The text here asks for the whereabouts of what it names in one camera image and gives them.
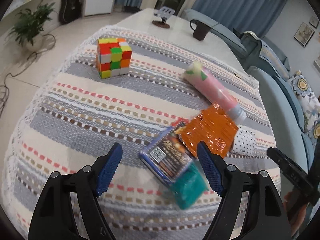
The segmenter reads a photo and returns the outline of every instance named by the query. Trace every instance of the orange snack package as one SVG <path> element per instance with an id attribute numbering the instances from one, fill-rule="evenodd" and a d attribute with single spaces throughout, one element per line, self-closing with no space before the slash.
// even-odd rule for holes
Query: orange snack package
<path id="1" fill-rule="evenodd" d="M 237 131 L 232 119 L 219 105 L 213 104 L 191 120 L 179 133 L 179 138 L 194 157 L 197 157 L 198 143 L 204 141 L 212 153 L 224 158 Z"/>

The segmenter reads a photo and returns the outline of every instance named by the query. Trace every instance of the floral cushion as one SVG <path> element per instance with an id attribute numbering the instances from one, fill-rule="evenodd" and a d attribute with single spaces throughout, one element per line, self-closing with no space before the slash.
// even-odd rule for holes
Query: floral cushion
<path id="1" fill-rule="evenodd" d="M 320 136 L 320 103 L 316 98 L 307 80 L 298 70 L 287 81 L 295 93 L 304 116 L 304 133 L 311 139 L 316 147 L 316 141 Z"/>

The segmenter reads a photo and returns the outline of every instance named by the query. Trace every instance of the acoustic guitar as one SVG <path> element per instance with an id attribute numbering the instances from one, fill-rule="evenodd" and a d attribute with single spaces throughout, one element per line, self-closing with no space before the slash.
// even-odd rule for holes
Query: acoustic guitar
<path id="1" fill-rule="evenodd" d="M 62 24 L 70 23 L 80 17 L 81 3 L 79 0 L 61 0 L 59 21 Z"/>

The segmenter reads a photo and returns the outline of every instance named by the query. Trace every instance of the white polka dot cloth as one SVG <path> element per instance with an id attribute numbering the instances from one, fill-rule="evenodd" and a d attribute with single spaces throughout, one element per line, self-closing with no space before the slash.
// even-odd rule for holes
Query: white polka dot cloth
<path id="1" fill-rule="evenodd" d="M 256 138 L 251 132 L 239 129 L 235 135 L 235 140 L 230 152 L 241 155 L 252 155 L 256 145 Z"/>

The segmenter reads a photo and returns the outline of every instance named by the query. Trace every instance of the blue gripper pad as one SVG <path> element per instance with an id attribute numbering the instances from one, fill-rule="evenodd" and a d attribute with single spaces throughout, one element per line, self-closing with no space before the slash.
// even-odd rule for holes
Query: blue gripper pad
<path id="1" fill-rule="evenodd" d="M 109 158 L 98 176 L 97 187 L 95 191 L 97 196 L 99 197 L 103 192 L 106 192 L 108 190 L 113 175 L 115 174 L 116 169 L 122 159 L 122 147 L 120 144 L 117 144 L 114 148 L 112 147 L 111 150 L 108 153 Z"/>
<path id="2" fill-rule="evenodd" d="M 211 154 L 212 153 L 209 151 L 206 145 L 203 145 L 203 143 L 198 144 L 197 155 L 204 174 L 207 177 L 211 189 L 221 197 L 221 192 L 224 190 L 221 184 L 221 174 L 213 160 L 210 158 Z"/>

